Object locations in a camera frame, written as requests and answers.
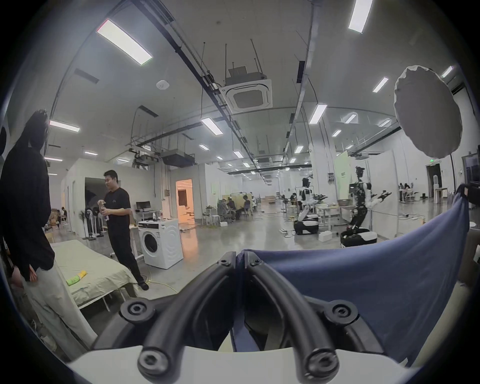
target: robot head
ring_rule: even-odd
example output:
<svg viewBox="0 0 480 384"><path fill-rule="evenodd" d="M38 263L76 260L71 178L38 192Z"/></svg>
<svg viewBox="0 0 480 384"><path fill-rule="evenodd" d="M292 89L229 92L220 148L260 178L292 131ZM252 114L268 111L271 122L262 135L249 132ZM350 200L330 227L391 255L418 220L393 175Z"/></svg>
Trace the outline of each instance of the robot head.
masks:
<svg viewBox="0 0 480 384"><path fill-rule="evenodd" d="M358 177L358 178L361 178L361 177L363 176L363 171L365 170L365 168L356 166L356 167L355 167L355 170L356 170L356 172L357 172L357 177Z"/></svg>

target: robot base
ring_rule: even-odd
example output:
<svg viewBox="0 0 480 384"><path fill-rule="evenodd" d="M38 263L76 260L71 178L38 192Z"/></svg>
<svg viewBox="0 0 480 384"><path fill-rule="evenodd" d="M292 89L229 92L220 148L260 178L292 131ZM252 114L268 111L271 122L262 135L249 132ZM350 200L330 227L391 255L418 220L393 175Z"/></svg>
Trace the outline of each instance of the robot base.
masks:
<svg viewBox="0 0 480 384"><path fill-rule="evenodd" d="M356 247L358 245L375 244L377 238L378 235L376 232L371 232L367 228L359 228L355 234L349 234L347 231L342 232L340 236L340 245L342 248L346 248Z"/></svg>
<svg viewBox="0 0 480 384"><path fill-rule="evenodd" d="M317 220L295 221L293 229L297 235L314 235L318 233Z"/></svg>

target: blue fabric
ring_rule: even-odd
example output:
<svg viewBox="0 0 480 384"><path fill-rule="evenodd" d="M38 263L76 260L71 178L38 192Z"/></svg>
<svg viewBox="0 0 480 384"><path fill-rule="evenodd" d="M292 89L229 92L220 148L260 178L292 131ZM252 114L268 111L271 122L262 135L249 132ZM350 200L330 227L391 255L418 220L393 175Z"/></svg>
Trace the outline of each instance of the blue fabric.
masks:
<svg viewBox="0 0 480 384"><path fill-rule="evenodd" d="M457 194L450 210L393 240L333 250L249 251L303 295L353 302L388 356L410 365L450 298L467 232L468 203ZM255 350L240 327L236 322L237 351Z"/></svg>

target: door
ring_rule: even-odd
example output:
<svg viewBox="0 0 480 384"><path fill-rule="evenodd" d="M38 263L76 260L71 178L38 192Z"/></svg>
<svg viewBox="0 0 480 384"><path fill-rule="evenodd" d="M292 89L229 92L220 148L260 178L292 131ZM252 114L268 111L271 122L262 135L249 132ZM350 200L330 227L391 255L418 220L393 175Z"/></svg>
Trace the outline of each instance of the door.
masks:
<svg viewBox="0 0 480 384"><path fill-rule="evenodd" d="M427 174L428 174L428 197L433 197L433 177L437 175L438 177L438 186L442 187L442 172L440 171L440 164L427 165Z"/></svg>

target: concrete floor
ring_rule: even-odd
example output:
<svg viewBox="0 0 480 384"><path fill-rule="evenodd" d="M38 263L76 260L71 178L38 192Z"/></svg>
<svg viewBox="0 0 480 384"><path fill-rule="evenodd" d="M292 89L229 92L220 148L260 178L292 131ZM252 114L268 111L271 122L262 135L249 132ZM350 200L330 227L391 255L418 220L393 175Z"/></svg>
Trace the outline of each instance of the concrete floor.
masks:
<svg viewBox="0 0 480 384"><path fill-rule="evenodd" d="M399 221L399 236L408 233L421 225L421 220L412 220L411 215L422 215L425 221L432 219L448 209L446 201L442 204L433 204L431 200L420 202L411 202L399 205L399 212L409 214L410 218ZM140 295L154 299L170 295L173 291L163 285L155 284L161 282L181 290L193 278L195 278L204 269L218 261L222 255L228 251L239 252L246 248L259 250L312 250L312 249L334 249L340 247L340 239L335 236L327 242L320 242L317 236L292 235L293 222L287 218L287 215L281 212L281 204L270 204L262 206L261 211L254 214L253 219L240 222L234 222L227 227L211 228L207 226L182 225L181 241L184 259L175 264L168 270L162 270L146 265L143 259L138 261L140 271L151 280L150 289L141 291ZM480 225L480 209L470 211L470 220ZM341 232L345 225L334 227L333 230ZM281 233L281 229L286 229L286 234ZM140 242L137 237L137 248L141 253ZM64 229L55 232L56 241L65 241L78 239L74 234L67 233ZM111 246L108 236L99 238L95 241L80 240L91 249L108 256L111 252ZM460 312L466 298L468 289L457 284L444 316L439 320L436 328L433 330L428 343L419 355L418 361L425 361L435 350L443 335L453 325L457 314ZM119 294L113 294L112 298L107 298L111 312L107 312L102 301L97 301L92 305L82 309L84 316L89 321L93 329L101 332L111 316L118 311L122 303Z"/></svg>

